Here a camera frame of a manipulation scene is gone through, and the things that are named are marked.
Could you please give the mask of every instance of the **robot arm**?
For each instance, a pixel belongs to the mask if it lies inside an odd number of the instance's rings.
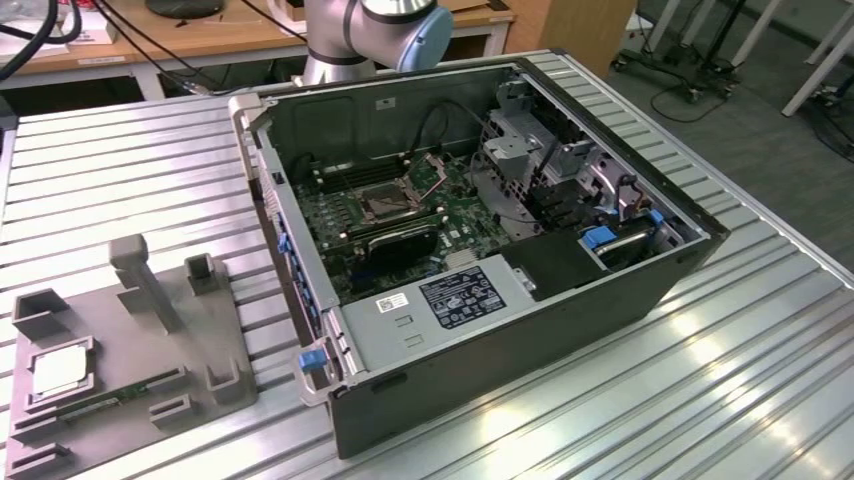
[[[434,67],[454,29],[437,0],[307,0],[303,85],[365,78],[374,62],[409,72]]]

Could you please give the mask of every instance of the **circuit board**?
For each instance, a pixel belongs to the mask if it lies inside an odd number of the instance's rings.
[[[333,193],[322,193],[317,185],[297,188],[343,304],[442,273],[450,254],[470,250],[483,258],[511,241],[473,189],[467,158],[443,156],[441,168],[435,158],[417,157],[402,177],[377,184]],[[361,268],[371,241],[419,227],[438,231],[429,255],[401,269],[377,272]]]

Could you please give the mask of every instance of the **power supply label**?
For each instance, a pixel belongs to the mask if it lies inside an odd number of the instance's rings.
[[[447,329],[477,320],[507,306],[481,267],[473,267],[421,286],[422,293]]]

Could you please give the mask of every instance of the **side panel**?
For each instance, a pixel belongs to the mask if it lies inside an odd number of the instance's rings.
[[[361,453],[637,321],[721,241],[697,243],[682,255],[650,263],[341,397],[333,396],[341,458]]]

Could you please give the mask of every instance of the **caster wheel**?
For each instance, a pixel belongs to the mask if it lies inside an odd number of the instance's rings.
[[[626,67],[629,66],[629,61],[621,57],[617,60],[614,60],[614,62],[611,62],[611,67],[614,68],[615,72],[622,72],[623,70],[626,70]]]

